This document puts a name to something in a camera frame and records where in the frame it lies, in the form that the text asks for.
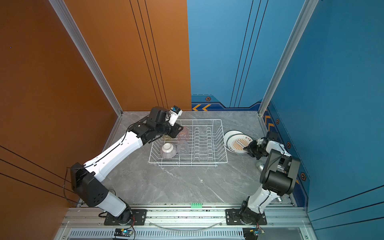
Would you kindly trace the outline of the pink glass cup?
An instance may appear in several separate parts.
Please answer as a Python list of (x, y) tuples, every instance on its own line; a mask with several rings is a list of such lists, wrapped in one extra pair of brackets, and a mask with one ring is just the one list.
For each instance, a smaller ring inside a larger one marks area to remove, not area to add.
[(189, 141), (190, 133), (187, 127), (184, 127), (177, 136), (178, 141)]

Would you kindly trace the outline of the yellow glass cup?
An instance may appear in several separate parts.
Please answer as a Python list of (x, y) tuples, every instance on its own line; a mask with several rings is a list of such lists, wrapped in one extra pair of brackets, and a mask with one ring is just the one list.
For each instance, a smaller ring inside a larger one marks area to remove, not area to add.
[(164, 136), (162, 136), (162, 141), (165, 143), (172, 143), (175, 140), (173, 138), (169, 137), (168, 135), (164, 135)]

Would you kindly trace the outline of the white plate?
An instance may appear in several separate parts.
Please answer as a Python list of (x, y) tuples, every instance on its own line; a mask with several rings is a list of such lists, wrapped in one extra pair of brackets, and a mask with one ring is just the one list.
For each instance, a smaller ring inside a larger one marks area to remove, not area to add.
[(228, 139), (228, 147), (235, 151), (234, 154), (247, 154), (244, 148), (247, 147), (254, 139), (246, 134), (236, 134)]
[(236, 153), (235, 151), (233, 150), (230, 150), (230, 148), (228, 147), (228, 139), (233, 136), (233, 135), (236, 135), (236, 134), (243, 134), (243, 132), (241, 131), (237, 131), (237, 130), (230, 130), (228, 132), (226, 132), (224, 134), (224, 143), (225, 143), (225, 147), (227, 150), (231, 151), (232, 153)]

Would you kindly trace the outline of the clear glass cup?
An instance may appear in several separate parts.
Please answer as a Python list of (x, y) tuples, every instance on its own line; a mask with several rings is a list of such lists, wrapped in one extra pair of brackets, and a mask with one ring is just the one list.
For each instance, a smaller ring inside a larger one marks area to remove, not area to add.
[(186, 140), (181, 140), (177, 144), (177, 152), (179, 155), (187, 155), (190, 152), (189, 143)]

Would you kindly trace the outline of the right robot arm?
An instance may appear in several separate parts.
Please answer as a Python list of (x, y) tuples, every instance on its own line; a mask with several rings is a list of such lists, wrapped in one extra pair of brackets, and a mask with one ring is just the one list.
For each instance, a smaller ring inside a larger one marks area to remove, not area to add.
[(278, 133), (252, 141), (245, 150), (256, 159), (266, 157), (260, 176), (261, 186), (252, 196), (243, 201), (240, 220), (245, 225), (256, 225), (265, 217), (265, 208), (276, 198), (293, 192), (301, 162), (287, 152), (279, 142)]

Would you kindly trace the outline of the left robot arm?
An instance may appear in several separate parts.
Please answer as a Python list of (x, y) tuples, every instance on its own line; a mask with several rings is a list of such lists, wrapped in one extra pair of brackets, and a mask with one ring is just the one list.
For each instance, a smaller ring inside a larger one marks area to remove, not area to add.
[(173, 106), (170, 110), (154, 107), (141, 120), (128, 126), (124, 135), (101, 154), (84, 164), (70, 167), (72, 190), (89, 207), (99, 208), (121, 225), (130, 224), (132, 209), (125, 201), (111, 193), (103, 181), (108, 174), (134, 151), (162, 136), (176, 138), (183, 130), (177, 123), (183, 111)]

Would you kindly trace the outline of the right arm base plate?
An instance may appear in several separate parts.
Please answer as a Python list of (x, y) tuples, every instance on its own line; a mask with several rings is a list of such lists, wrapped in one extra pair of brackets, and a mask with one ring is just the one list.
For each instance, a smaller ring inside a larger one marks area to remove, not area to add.
[(246, 210), (240, 213), (240, 209), (226, 209), (226, 223), (229, 226), (234, 225), (260, 225), (266, 226), (267, 218), (265, 214), (257, 214), (253, 211)]

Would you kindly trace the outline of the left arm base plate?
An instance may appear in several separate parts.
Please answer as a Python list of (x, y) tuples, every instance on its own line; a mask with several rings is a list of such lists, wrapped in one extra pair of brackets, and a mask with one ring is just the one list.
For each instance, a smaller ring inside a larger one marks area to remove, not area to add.
[(146, 209), (133, 209), (124, 211), (119, 217), (114, 217), (110, 213), (104, 221), (105, 226), (143, 226), (147, 217)]

